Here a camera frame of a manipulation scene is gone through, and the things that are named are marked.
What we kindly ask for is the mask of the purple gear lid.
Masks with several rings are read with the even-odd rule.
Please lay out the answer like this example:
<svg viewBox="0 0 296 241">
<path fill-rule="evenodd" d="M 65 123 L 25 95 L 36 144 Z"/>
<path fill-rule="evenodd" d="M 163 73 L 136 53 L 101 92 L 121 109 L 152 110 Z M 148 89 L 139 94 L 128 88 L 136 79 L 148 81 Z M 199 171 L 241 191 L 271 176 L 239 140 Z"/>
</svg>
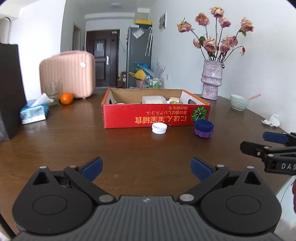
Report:
<svg viewBox="0 0 296 241">
<path fill-rule="evenodd" d="M 212 137 L 214 130 L 211 130 L 210 132 L 204 132 L 204 131 L 195 129 L 194 132 L 195 132 L 195 135 L 197 135 L 200 138 L 210 138 Z"/>
</svg>

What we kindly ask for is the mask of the blue gear lid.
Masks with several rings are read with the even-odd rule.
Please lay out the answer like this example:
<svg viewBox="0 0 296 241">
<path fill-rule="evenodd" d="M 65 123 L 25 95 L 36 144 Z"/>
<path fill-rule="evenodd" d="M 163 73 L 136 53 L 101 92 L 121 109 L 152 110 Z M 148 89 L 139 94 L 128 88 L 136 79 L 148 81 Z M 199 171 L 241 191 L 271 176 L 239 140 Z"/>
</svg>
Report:
<svg viewBox="0 0 296 241">
<path fill-rule="evenodd" d="M 194 123 L 195 129 L 201 132 L 211 132 L 214 128 L 214 124 L 208 120 L 196 120 Z"/>
</svg>

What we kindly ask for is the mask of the white ridged jar lid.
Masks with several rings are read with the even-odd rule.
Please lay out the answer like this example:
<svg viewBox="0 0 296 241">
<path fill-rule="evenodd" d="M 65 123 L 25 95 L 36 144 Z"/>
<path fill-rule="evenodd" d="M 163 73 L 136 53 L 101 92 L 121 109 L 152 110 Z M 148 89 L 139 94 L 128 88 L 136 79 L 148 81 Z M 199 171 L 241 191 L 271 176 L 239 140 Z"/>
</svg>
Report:
<svg viewBox="0 0 296 241">
<path fill-rule="evenodd" d="M 165 123 L 153 123 L 152 132 L 156 135 L 163 135 L 166 133 L 168 126 Z"/>
</svg>

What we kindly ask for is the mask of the beige toothpick box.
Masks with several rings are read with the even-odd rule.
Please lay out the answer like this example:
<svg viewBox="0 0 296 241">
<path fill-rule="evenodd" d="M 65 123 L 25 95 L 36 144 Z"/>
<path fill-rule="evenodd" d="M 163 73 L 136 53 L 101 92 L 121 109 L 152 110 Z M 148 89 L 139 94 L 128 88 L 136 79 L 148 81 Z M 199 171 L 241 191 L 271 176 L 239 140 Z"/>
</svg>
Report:
<svg viewBox="0 0 296 241">
<path fill-rule="evenodd" d="M 181 102 L 180 102 L 180 99 L 177 98 L 177 97 L 170 97 L 169 100 L 168 100 L 168 103 L 169 104 L 179 104 Z"/>
</svg>

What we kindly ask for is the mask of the translucent white plastic bottle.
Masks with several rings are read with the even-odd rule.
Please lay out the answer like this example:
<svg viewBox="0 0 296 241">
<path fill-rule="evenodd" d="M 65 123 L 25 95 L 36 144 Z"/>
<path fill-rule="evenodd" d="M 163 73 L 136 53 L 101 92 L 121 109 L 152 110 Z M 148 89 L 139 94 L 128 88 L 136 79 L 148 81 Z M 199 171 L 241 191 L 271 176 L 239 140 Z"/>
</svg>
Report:
<svg viewBox="0 0 296 241">
<path fill-rule="evenodd" d="M 167 100 L 165 97 L 160 95 L 151 95 L 142 97 L 143 104 L 166 104 Z"/>
</svg>

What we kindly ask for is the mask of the pale green bowl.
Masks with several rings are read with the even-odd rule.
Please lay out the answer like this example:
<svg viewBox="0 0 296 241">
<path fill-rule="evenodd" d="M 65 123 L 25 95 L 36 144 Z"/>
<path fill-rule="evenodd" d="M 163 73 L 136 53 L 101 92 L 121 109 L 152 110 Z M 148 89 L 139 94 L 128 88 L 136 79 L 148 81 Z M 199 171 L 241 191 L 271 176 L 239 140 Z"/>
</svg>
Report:
<svg viewBox="0 0 296 241">
<path fill-rule="evenodd" d="M 234 110 L 244 111 L 248 106 L 249 101 L 242 96 L 231 94 L 230 105 Z"/>
</svg>

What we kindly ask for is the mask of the pink spoon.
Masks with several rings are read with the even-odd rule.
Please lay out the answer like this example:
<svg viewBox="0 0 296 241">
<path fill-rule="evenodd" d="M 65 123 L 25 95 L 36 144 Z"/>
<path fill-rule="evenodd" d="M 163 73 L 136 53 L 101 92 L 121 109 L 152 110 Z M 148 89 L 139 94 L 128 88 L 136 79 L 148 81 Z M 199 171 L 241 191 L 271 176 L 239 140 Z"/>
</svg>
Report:
<svg viewBox="0 0 296 241">
<path fill-rule="evenodd" d="M 256 94 L 256 95 L 254 95 L 254 96 L 248 98 L 247 101 L 251 101 L 251 100 L 253 100 L 253 99 L 255 99 L 255 98 L 258 98 L 258 97 L 260 97 L 260 96 L 261 96 L 260 93 L 259 93 L 259 94 Z"/>
</svg>

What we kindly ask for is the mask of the pink ceramic vase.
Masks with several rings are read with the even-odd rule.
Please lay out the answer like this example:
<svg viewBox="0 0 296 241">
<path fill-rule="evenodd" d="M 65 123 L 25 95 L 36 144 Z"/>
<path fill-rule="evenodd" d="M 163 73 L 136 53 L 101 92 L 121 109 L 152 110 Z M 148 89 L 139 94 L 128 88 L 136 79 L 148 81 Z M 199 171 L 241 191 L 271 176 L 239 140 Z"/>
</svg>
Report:
<svg viewBox="0 0 296 241">
<path fill-rule="evenodd" d="M 204 60 L 201 75 L 201 82 L 203 83 L 202 98 L 217 100 L 218 88 L 222 85 L 223 66 L 218 61 Z"/>
</svg>

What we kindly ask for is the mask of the orange fruit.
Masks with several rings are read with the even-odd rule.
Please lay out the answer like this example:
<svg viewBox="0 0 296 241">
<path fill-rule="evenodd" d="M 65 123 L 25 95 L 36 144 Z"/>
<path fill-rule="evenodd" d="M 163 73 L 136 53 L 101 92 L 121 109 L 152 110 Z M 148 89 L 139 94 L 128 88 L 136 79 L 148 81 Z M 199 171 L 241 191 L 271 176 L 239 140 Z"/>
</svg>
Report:
<svg viewBox="0 0 296 241">
<path fill-rule="evenodd" d="M 63 105 L 70 105 L 74 101 L 74 97 L 71 93 L 62 93 L 59 101 Z"/>
</svg>

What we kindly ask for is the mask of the blue tissue pack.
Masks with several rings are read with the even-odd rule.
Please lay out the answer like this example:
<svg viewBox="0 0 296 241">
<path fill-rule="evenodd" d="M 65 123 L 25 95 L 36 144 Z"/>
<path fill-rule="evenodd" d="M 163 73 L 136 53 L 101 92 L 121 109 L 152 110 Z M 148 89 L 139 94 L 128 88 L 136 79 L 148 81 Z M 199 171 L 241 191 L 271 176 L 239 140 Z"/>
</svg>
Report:
<svg viewBox="0 0 296 241">
<path fill-rule="evenodd" d="M 44 121 L 49 113 L 49 105 L 54 102 L 46 93 L 42 93 L 37 99 L 29 100 L 20 111 L 23 125 Z"/>
</svg>

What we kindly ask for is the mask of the dried pink roses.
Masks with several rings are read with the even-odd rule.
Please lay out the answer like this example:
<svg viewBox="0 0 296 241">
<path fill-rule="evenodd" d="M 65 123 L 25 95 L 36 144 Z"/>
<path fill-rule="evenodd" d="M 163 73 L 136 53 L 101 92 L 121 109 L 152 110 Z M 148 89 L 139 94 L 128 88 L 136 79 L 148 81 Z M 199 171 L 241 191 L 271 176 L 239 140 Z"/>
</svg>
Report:
<svg viewBox="0 0 296 241">
<path fill-rule="evenodd" d="M 251 20 L 246 17 L 240 21 L 240 27 L 235 35 L 223 37 L 223 30 L 231 27 L 231 22 L 225 17 L 225 11 L 219 6 L 210 8 L 210 14 L 214 18 L 215 32 L 210 35 L 208 25 L 210 25 L 210 18 L 204 13 L 198 13 L 195 17 L 195 23 L 205 29 L 205 34 L 198 36 L 192 24 L 183 19 L 177 24 L 179 33 L 192 33 L 195 37 L 193 45 L 199 49 L 203 55 L 204 60 L 220 62 L 224 65 L 229 56 L 237 49 L 240 49 L 240 54 L 243 56 L 246 52 L 243 45 L 238 44 L 238 35 L 247 36 L 247 33 L 254 31 L 254 25 Z"/>
</svg>

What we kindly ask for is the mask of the pink suitcase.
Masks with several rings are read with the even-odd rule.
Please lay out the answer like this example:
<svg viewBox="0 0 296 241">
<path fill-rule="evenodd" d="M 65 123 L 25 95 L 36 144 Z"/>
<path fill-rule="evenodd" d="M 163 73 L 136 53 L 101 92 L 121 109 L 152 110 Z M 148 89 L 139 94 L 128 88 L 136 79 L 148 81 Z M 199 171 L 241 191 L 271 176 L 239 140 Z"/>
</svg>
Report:
<svg viewBox="0 0 296 241">
<path fill-rule="evenodd" d="M 54 83 L 74 98 L 88 98 L 95 89 L 95 57 L 87 51 L 67 51 L 41 61 L 41 91 Z"/>
</svg>

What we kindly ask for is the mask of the dark brown door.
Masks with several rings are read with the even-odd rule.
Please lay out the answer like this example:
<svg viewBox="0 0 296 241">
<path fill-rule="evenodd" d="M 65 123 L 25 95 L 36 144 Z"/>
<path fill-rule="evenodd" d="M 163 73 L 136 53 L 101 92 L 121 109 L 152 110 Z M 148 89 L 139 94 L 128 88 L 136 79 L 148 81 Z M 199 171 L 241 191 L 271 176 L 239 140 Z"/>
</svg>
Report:
<svg viewBox="0 0 296 241">
<path fill-rule="evenodd" d="M 95 87 L 116 87 L 120 30 L 88 31 L 86 50 L 95 58 Z"/>
</svg>

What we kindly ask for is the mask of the grey refrigerator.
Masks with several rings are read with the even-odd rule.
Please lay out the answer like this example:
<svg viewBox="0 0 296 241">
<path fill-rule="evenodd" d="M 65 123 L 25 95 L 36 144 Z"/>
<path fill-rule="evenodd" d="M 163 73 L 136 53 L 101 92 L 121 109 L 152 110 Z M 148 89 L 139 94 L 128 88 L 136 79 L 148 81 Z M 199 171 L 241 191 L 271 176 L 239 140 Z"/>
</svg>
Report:
<svg viewBox="0 0 296 241">
<path fill-rule="evenodd" d="M 151 67 L 151 51 L 153 39 L 151 25 L 131 25 L 127 33 L 127 58 L 126 58 L 126 88 L 137 87 L 136 79 L 130 75 L 135 72 L 138 64 Z"/>
</svg>

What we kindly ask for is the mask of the yellow box on fridge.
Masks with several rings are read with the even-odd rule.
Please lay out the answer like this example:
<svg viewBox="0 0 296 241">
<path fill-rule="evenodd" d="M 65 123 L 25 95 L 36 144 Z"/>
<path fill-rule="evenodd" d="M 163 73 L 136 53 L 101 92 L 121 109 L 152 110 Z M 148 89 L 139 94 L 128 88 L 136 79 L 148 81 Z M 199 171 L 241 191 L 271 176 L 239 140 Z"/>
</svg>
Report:
<svg viewBox="0 0 296 241">
<path fill-rule="evenodd" d="M 152 21 L 149 20 L 135 20 L 135 24 L 137 25 L 152 25 Z"/>
</svg>

